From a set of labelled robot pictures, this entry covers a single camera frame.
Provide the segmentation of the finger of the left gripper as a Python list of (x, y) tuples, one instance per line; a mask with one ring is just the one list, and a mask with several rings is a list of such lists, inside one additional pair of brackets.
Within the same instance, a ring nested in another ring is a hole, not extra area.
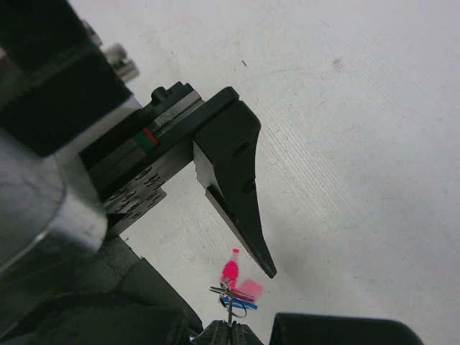
[(198, 182), (251, 258), (273, 278), (277, 268), (263, 236), (255, 177), (261, 123), (232, 87), (198, 112), (210, 117), (193, 135)]

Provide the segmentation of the silver keyring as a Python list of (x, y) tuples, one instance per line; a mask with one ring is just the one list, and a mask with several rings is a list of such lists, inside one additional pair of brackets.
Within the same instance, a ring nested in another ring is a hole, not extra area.
[[(232, 289), (225, 282), (221, 282), (220, 286), (210, 286), (209, 291), (218, 295), (220, 304), (228, 312), (228, 320), (231, 322), (233, 318), (243, 319), (247, 317), (248, 308), (245, 303), (252, 302), (253, 299), (248, 295)], [(234, 312), (234, 306), (243, 310), (243, 313)]]

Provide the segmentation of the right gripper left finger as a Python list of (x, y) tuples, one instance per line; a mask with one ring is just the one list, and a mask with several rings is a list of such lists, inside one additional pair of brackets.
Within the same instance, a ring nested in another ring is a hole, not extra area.
[(228, 345), (229, 325), (222, 320), (212, 321), (196, 338), (196, 345)]

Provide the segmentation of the pink keychain charm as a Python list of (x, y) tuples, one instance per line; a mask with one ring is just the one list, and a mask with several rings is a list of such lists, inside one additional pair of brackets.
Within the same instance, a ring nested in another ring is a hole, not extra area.
[(247, 300), (258, 300), (265, 289), (254, 280), (239, 278), (239, 249), (233, 248), (229, 261), (222, 269), (220, 284), (229, 288), (237, 295), (243, 296)]

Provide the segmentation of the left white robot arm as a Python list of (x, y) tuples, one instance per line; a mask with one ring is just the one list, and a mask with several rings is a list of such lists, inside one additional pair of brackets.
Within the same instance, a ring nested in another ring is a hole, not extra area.
[(137, 103), (136, 68), (101, 50), (67, 1), (1, 3), (1, 128), (41, 157), (80, 159), (114, 238), (156, 206), (162, 186), (193, 163), (206, 197), (268, 277), (255, 181), (261, 124), (232, 88), (203, 100), (187, 83)]

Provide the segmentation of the silver key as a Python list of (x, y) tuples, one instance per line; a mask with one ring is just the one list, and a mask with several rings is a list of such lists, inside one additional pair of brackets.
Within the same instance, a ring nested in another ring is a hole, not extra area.
[(226, 297), (227, 297), (227, 312), (228, 312), (228, 316), (227, 316), (227, 323), (228, 323), (228, 327), (231, 328), (232, 326), (232, 323), (233, 323), (233, 298), (231, 296), (231, 294), (226, 294)]

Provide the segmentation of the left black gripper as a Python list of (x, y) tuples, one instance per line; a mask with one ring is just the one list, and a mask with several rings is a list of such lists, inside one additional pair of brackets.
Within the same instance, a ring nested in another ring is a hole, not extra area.
[(166, 194), (162, 185), (193, 158), (192, 137), (216, 114), (188, 83), (159, 87), (137, 109), (80, 157), (103, 204), (107, 235), (116, 237)]

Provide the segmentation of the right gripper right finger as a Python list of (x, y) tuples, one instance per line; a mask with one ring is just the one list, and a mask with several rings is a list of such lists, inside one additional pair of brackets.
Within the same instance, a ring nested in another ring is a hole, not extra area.
[(234, 321), (230, 328), (230, 344), (262, 345), (262, 342), (248, 325)]

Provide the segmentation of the blue capped key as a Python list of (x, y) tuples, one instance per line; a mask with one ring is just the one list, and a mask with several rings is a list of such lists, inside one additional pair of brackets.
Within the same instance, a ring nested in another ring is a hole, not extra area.
[[(222, 305), (225, 307), (229, 307), (230, 305), (230, 297), (228, 295), (221, 296), (219, 298), (220, 302)], [(232, 299), (232, 307), (233, 308), (238, 308), (241, 310), (246, 310), (246, 311), (256, 311), (258, 309), (258, 306), (246, 301), (246, 300), (240, 300), (238, 298), (233, 298)]]

